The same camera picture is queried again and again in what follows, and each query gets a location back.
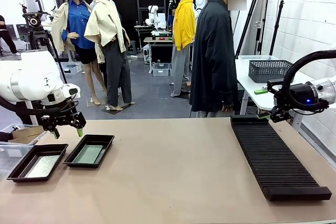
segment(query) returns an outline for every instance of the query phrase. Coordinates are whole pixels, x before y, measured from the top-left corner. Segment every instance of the black skirt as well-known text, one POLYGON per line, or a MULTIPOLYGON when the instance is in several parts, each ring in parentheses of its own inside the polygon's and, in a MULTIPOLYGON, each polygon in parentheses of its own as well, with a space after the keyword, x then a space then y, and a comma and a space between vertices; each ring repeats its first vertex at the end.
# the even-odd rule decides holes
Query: black skirt
POLYGON ((97 59, 96 50, 94 48, 84 49, 77 45, 74 46, 82 64, 89 64, 97 59))

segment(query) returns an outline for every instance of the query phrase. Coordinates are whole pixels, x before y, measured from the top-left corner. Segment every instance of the black ribbed rack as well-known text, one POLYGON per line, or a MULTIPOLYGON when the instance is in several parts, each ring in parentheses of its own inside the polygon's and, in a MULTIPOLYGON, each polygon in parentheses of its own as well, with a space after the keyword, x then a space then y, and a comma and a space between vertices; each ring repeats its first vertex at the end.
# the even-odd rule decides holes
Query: black ribbed rack
POLYGON ((328 187, 319 186, 268 120, 235 115, 231 117, 231 126, 267 199, 330 199, 328 187))

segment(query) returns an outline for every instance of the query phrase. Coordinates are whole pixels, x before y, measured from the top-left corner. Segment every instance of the person in black clothing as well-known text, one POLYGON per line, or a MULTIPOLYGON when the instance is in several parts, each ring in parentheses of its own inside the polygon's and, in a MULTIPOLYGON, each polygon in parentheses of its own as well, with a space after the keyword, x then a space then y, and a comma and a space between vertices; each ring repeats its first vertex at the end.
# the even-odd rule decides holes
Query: person in black clothing
POLYGON ((194 43, 190 105, 198 118, 224 117, 237 103, 237 73, 228 0, 209 0, 194 43))
POLYGON ((5 19, 0 15, 0 38, 6 42, 13 54, 17 54, 15 44, 6 28, 5 19))

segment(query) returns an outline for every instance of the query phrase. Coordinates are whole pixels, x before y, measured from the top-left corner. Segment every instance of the yellow hoodie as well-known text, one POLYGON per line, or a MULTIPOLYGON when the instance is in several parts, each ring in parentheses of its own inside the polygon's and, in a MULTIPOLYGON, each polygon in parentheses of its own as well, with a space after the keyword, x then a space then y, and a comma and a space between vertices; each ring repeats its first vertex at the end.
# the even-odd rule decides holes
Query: yellow hoodie
POLYGON ((194 0, 181 0, 175 12, 174 41, 178 51, 193 42, 196 34, 194 0))

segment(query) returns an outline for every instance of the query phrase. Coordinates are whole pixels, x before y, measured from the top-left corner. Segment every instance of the cream jacket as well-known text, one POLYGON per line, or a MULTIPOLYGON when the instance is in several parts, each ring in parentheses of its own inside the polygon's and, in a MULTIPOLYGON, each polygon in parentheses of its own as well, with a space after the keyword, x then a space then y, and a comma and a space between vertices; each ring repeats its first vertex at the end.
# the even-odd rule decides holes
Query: cream jacket
POLYGON ((96 1, 84 36, 88 40, 99 43, 99 45, 103 47, 116 36, 118 38, 120 51, 126 51, 117 8, 108 0, 96 1))
MULTIPOLYGON (((89 12, 92 12, 92 9, 88 3, 84 0, 80 0, 85 3, 89 12)), ((55 14, 54 20, 51 24, 51 35, 54 41, 55 47, 58 51, 64 52, 64 47, 68 48, 71 51, 75 51, 75 46, 71 43, 71 40, 68 38, 66 41, 62 40, 62 32, 66 30, 68 27, 68 15, 69 15, 69 0, 65 0, 65 2, 58 8, 57 13, 55 14)), ((95 45, 95 50, 97 54, 98 63, 104 63, 105 58, 102 53, 101 48, 98 44, 95 45)))

